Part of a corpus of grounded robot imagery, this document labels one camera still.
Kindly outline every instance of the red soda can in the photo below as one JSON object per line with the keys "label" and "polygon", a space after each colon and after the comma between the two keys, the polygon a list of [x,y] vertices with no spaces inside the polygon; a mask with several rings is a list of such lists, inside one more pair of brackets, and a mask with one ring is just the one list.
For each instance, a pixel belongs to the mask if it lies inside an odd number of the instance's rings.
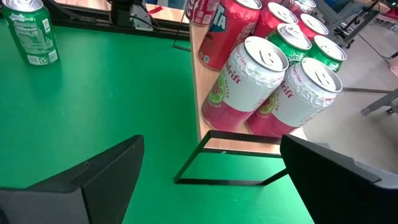
{"label": "red soda can", "polygon": [[301,14],[297,25],[310,41],[313,41],[316,35],[327,36],[329,33],[328,28],[323,23],[308,14]]}
{"label": "red soda can", "polygon": [[268,7],[261,10],[260,19],[253,35],[265,38],[276,30],[279,24],[297,24],[298,21],[297,17],[288,9],[280,4],[270,2]]}
{"label": "red soda can", "polygon": [[283,0],[261,0],[261,4],[264,7],[268,7],[268,3],[270,3],[270,2],[274,2],[274,3],[280,4],[280,3],[282,3],[282,1]]}
{"label": "red soda can", "polygon": [[185,15],[189,21],[199,26],[210,23],[220,0],[188,0]]}
{"label": "red soda can", "polygon": [[204,119],[216,129],[235,130],[279,86],[288,65],[276,45],[248,37],[232,51],[203,102]]}
{"label": "red soda can", "polygon": [[199,48],[199,58],[208,67],[221,70],[232,49],[256,26],[260,0],[221,0]]}
{"label": "red soda can", "polygon": [[283,0],[282,5],[292,11],[296,16],[303,13],[311,14],[317,6],[313,0]]}
{"label": "red soda can", "polygon": [[304,58],[248,119],[253,134],[281,138],[331,106],[343,85],[326,65]]}

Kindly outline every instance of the white and pink soda can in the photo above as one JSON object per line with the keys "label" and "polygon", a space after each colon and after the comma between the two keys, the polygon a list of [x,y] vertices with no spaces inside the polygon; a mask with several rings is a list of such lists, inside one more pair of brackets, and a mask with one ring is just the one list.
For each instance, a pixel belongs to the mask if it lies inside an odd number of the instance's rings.
{"label": "white and pink soda can", "polygon": [[199,26],[207,26],[218,7],[220,0],[188,0],[185,15],[189,21]]}
{"label": "white and pink soda can", "polygon": [[286,70],[285,79],[248,119],[253,134],[281,138],[328,108],[343,89],[326,65],[304,58]]}
{"label": "white and pink soda can", "polygon": [[234,131],[280,85],[288,65],[274,44],[248,37],[233,49],[203,102],[204,119],[215,129]]}

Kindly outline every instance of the can lid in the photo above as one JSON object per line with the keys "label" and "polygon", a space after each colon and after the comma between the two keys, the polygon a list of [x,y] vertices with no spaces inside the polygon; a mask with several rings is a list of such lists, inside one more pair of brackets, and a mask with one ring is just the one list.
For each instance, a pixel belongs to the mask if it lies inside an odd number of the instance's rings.
{"label": "can lid", "polygon": [[301,14],[300,18],[303,21],[303,23],[311,30],[321,35],[328,35],[329,33],[328,28],[326,28],[326,26],[323,25],[323,23],[321,23],[318,19],[305,13]]}
{"label": "can lid", "polygon": [[329,56],[335,60],[338,60],[340,62],[347,59],[347,55],[344,52],[344,50],[341,49],[341,47],[339,47],[336,43],[334,43],[330,39],[328,39],[324,36],[321,36],[321,35],[316,35],[313,39],[314,39],[315,44],[327,56]]}
{"label": "can lid", "polygon": [[308,7],[316,7],[317,4],[313,0],[295,0],[298,1],[299,3],[303,4],[304,6]]}
{"label": "can lid", "polygon": [[322,62],[306,57],[301,66],[307,77],[320,88],[332,93],[338,93],[343,89],[340,78]]}
{"label": "can lid", "polygon": [[289,66],[286,55],[273,43],[261,37],[248,37],[244,41],[248,54],[260,65],[276,72]]}
{"label": "can lid", "polygon": [[281,6],[280,4],[270,2],[268,3],[268,9],[272,13],[272,15],[276,16],[280,21],[287,24],[296,24],[299,20],[296,15],[293,14],[290,10]]}
{"label": "can lid", "polygon": [[41,0],[2,0],[2,3],[10,9],[21,12],[34,12],[43,7]]}
{"label": "can lid", "polygon": [[310,40],[296,24],[279,24],[277,31],[286,42],[298,49],[308,50],[312,47]]}
{"label": "can lid", "polygon": [[262,7],[260,0],[236,0],[236,2],[250,9],[261,9]]}

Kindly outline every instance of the background table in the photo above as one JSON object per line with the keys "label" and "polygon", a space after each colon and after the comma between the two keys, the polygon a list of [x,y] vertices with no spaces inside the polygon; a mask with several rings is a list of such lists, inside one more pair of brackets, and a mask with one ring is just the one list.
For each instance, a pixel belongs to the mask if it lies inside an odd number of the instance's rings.
{"label": "background table", "polygon": [[[1,186],[27,187],[143,134],[124,223],[312,222],[289,177],[265,188],[173,183],[198,143],[191,57],[173,40],[53,29],[60,63],[32,67],[0,20]],[[187,175],[264,179],[283,167],[281,159],[209,154]]]}
{"label": "background table", "polygon": [[[111,10],[111,5],[106,0],[55,0],[57,3],[69,4],[72,6],[80,6],[80,7],[88,7],[92,9],[101,9],[105,11]],[[154,4],[146,4],[147,10],[150,11],[152,9],[158,8],[160,6]],[[183,15],[183,10],[173,9],[170,7],[161,6],[162,10],[159,12],[153,13],[152,17],[156,19],[165,19],[168,21],[180,22],[181,17]],[[184,23],[189,23],[187,17],[184,17],[182,21]]]}

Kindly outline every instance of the gray floor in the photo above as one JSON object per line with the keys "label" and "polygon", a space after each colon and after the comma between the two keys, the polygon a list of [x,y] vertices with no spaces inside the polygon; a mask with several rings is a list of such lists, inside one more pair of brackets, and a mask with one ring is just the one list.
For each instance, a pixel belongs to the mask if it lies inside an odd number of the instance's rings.
{"label": "gray floor", "polygon": [[[398,33],[380,24],[368,26],[361,36],[381,55],[389,57],[398,51]],[[357,37],[346,53],[348,59],[338,72],[344,86],[382,90],[398,88],[398,77],[362,38]],[[330,108],[304,126],[308,140],[325,142],[332,150],[398,174],[398,114],[387,116],[386,109],[367,116],[359,112],[382,96],[340,93]]]}

